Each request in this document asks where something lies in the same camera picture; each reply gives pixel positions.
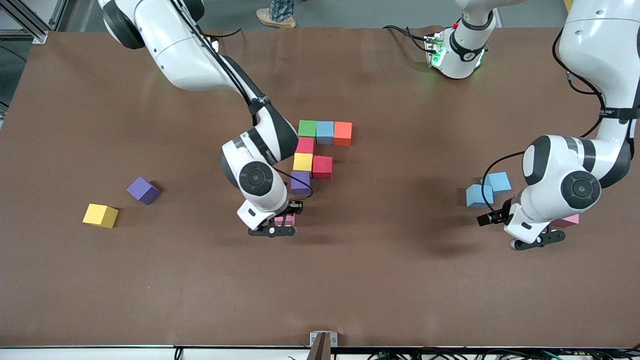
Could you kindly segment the purple foam cube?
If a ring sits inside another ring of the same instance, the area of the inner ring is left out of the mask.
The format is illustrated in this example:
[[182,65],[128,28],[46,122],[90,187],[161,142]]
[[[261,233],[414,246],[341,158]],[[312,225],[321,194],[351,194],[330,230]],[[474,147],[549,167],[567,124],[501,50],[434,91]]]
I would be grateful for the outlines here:
[[135,200],[149,206],[160,196],[161,191],[142,177],[136,178],[126,189]]
[[297,171],[293,170],[290,172],[291,183],[290,183],[290,193],[295,196],[308,196],[312,193],[312,189],[310,188],[311,182],[311,173],[309,171]]

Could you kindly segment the blue foam cube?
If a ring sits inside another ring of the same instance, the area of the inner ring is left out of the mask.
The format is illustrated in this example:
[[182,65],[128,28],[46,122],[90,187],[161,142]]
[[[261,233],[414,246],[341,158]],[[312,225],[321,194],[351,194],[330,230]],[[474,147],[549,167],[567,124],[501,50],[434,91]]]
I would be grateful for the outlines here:
[[494,195],[502,195],[512,191],[511,182],[505,171],[487,174],[484,177],[483,185],[489,187]]
[[318,145],[333,145],[334,143],[334,121],[317,121],[315,139]]
[[465,191],[467,208],[487,208],[494,204],[493,187],[489,185],[473,184]]

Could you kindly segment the orange foam cube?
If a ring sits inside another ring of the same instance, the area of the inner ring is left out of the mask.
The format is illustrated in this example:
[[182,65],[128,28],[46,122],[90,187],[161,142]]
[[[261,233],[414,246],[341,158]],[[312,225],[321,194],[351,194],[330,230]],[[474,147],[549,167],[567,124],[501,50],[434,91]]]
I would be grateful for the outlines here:
[[352,145],[353,124],[350,121],[334,121],[333,145],[349,147]]

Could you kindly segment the tan shoe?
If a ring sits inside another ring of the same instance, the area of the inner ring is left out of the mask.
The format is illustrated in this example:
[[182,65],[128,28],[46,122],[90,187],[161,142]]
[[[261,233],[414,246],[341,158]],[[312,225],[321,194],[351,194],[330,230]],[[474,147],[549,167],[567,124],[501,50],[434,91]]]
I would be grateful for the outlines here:
[[274,10],[269,7],[259,8],[255,12],[256,18],[261,25],[272,28],[295,28],[297,21],[293,16],[292,9]]

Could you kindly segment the blue plaid trouser leg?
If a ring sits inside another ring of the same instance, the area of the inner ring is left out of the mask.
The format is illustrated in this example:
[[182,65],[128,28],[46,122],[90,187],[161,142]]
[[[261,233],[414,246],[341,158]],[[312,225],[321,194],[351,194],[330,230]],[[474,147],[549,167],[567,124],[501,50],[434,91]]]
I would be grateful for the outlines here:
[[270,18],[276,22],[283,22],[294,14],[295,0],[271,0]]

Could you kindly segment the grey metal bracket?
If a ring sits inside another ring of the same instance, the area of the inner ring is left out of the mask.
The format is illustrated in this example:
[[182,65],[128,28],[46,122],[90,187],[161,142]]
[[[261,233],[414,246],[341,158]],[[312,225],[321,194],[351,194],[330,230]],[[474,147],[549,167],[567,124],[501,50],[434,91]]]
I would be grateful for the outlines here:
[[316,330],[310,332],[309,334],[309,346],[312,347],[314,342],[320,335],[326,333],[327,341],[330,344],[330,347],[338,347],[339,346],[339,333],[329,330]]

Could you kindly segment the aluminium frame profile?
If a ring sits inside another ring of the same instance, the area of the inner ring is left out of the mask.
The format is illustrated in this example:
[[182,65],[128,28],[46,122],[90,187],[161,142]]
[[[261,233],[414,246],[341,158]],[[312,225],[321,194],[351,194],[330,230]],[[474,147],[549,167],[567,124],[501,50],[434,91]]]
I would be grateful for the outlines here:
[[0,39],[45,44],[61,27],[70,0],[0,0]]

